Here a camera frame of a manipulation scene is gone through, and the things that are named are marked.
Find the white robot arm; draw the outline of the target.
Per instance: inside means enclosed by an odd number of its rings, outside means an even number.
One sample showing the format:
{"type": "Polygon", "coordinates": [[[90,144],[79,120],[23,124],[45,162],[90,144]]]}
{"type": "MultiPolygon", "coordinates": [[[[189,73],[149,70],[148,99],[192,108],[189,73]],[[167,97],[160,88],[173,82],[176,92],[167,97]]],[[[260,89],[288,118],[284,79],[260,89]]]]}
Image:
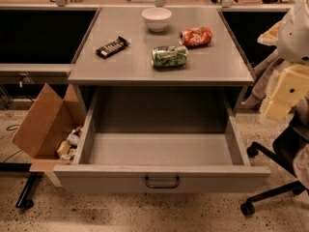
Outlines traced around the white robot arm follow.
{"type": "Polygon", "coordinates": [[[279,122],[309,92],[309,0],[296,0],[284,17],[258,38],[275,45],[288,67],[270,79],[261,113],[279,122]]]}

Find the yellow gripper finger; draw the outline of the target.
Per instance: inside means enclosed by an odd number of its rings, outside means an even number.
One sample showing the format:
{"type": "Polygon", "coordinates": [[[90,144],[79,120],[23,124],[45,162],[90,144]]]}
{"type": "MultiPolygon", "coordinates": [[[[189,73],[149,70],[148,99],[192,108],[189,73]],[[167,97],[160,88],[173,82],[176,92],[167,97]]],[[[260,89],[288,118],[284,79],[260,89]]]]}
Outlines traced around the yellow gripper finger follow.
{"type": "Polygon", "coordinates": [[[261,34],[257,40],[259,44],[263,45],[277,45],[277,35],[279,31],[281,22],[278,21],[273,26],[271,26],[265,33],[261,34]]]}
{"type": "Polygon", "coordinates": [[[267,95],[263,116],[282,121],[291,109],[309,92],[309,67],[292,65],[279,74],[274,90],[267,95]]]}

